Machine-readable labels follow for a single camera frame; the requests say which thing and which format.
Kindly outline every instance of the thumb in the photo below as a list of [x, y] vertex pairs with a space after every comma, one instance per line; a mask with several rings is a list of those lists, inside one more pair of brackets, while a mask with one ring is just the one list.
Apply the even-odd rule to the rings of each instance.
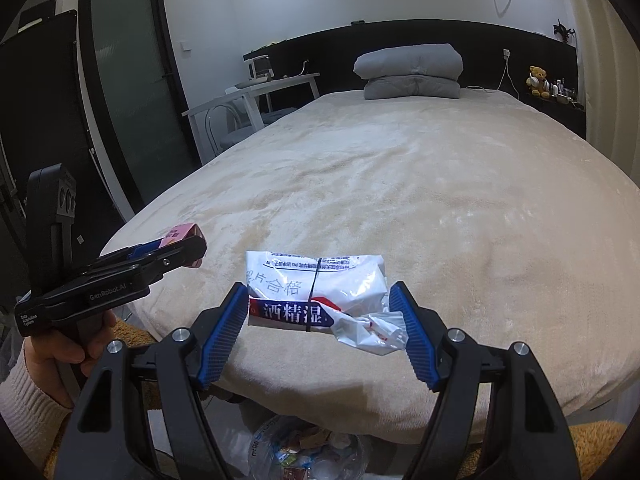
[[43, 334], [32, 336], [34, 357], [39, 361], [56, 359], [62, 363], [81, 363], [84, 361], [82, 347], [58, 330], [48, 330]]

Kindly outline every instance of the silver screw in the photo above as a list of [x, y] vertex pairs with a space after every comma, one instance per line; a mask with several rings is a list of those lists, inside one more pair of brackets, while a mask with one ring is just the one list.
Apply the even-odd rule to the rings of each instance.
[[187, 341], [191, 332], [189, 332], [188, 328], [178, 328], [174, 330], [174, 333], [171, 334], [171, 337], [175, 342], [181, 343], [182, 341]]
[[529, 347], [526, 343], [518, 341], [515, 345], [513, 345], [513, 349], [516, 351], [518, 355], [527, 355], [529, 353]]
[[120, 350], [122, 350], [122, 346], [122, 341], [118, 341], [116, 339], [114, 341], [111, 341], [107, 345], [107, 352], [109, 352], [110, 354], [117, 354]]
[[459, 328], [452, 328], [447, 332], [447, 336], [449, 336], [449, 339], [451, 339], [454, 343], [459, 343], [460, 341], [465, 340], [465, 333], [462, 332], [462, 330], [460, 330]]

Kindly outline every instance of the gray pillow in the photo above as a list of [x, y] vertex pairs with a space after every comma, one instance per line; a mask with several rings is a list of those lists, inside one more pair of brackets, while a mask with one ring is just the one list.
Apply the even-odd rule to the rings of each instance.
[[446, 43], [397, 46], [362, 54], [353, 71], [363, 79], [420, 74], [457, 80], [462, 68], [462, 57]]
[[364, 87], [365, 99], [389, 99], [423, 95], [427, 97], [460, 98], [457, 81], [429, 75], [392, 75], [369, 81]]

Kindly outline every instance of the teddy bear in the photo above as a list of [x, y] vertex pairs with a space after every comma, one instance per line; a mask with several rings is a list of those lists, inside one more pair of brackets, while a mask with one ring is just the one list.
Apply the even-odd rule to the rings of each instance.
[[539, 66], [529, 67], [529, 78], [527, 79], [527, 86], [531, 88], [531, 94], [535, 97], [542, 97], [544, 99], [549, 98], [549, 89], [551, 85], [549, 81], [545, 79], [546, 72]]

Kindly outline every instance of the bed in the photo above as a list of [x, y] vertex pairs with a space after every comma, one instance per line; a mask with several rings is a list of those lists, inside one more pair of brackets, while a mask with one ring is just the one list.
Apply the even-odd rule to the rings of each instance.
[[[640, 367], [640, 191], [587, 142], [503, 92], [322, 96], [163, 193], [104, 251], [197, 222], [199, 270], [134, 302], [156, 337], [244, 281], [244, 252], [382, 254], [388, 284], [478, 342], [531, 346], [564, 412]], [[331, 430], [419, 442], [435, 394], [404, 352], [245, 326], [219, 386]], [[481, 387], [473, 435], [486, 420]]]

